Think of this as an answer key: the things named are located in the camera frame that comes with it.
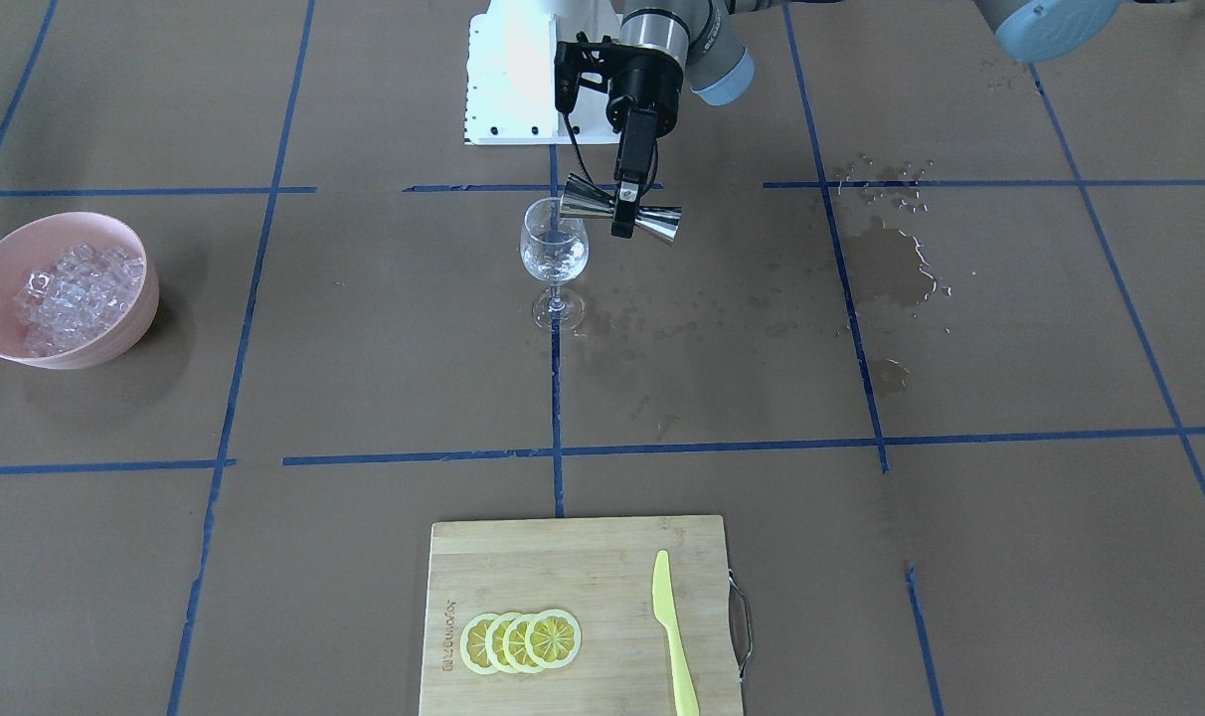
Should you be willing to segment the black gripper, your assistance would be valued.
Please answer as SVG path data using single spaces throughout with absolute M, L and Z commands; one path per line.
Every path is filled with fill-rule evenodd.
M 617 135 L 611 234 L 630 239 L 637 209 L 654 181 L 658 137 L 678 122 L 683 68 L 660 49 L 605 45 L 605 116 Z

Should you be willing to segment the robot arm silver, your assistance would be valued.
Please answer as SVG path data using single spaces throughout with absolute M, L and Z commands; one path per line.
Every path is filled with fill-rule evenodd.
M 742 99 L 778 51 L 778 20 L 835 14 L 844 1 L 622 1 L 615 31 L 589 54 L 605 76 L 602 94 L 619 140 L 609 230 L 637 231 L 639 215 L 666 135 L 690 99 L 722 107 Z M 966 1 L 966 14 L 1009 59 L 1051 61 L 1088 45 L 1112 20 L 1118 1 Z

